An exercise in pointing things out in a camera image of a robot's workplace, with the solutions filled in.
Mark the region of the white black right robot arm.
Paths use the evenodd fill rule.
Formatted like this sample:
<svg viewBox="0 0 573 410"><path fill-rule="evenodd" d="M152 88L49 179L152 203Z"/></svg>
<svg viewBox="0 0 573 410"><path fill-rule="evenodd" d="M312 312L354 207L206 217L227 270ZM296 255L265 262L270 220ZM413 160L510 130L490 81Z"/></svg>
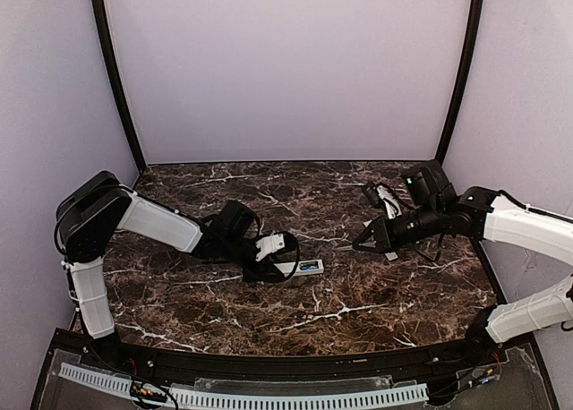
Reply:
<svg viewBox="0 0 573 410"><path fill-rule="evenodd" d="M353 241L355 250L388 253L434 235L462 235L572 262L571 218L522 203L503 190L473 186L458 195L437 160L412 166L402 179L414 207L375 218ZM572 278L566 277L514 303L481 310L466 340L498 345L571 319Z"/></svg>

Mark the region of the white remote control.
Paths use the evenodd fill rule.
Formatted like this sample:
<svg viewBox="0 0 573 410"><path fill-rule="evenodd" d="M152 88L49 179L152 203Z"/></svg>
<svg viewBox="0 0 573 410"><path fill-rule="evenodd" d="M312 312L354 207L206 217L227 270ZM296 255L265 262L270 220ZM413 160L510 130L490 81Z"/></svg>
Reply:
<svg viewBox="0 0 573 410"><path fill-rule="evenodd" d="M298 263L294 261L280 262L276 263L275 266L285 277L289 274L293 277L302 277L324 273L322 260L299 261Z"/></svg>

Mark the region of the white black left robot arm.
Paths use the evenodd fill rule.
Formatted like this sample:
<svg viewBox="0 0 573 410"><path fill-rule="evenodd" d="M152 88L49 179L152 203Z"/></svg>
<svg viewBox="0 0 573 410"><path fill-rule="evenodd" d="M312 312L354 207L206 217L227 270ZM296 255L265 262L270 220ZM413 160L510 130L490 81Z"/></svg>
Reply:
<svg viewBox="0 0 573 410"><path fill-rule="evenodd" d="M115 333L103 260L116 232L142 235L198 259L234 263L246 282L279 283L286 275L274 261L286 238L248 237L258 223L239 201L228 201L217 214L192 218L138 194L108 171L98 173L60 203L54 228L83 330L92 339Z"/></svg>

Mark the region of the clear handled tester screwdriver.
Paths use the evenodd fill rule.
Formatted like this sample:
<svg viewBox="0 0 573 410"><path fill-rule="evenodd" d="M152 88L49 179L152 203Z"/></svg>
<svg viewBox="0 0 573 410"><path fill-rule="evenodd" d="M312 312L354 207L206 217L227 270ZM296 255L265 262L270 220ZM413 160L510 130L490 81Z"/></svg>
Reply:
<svg viewBox="0 0 573 410"><path fill-rule="evenodd" d="M340 246L337 248L338 251L342 251L342 252L347 252L347 251L352 251L354 248L352 245L345 245L345 246Z"/></svg>

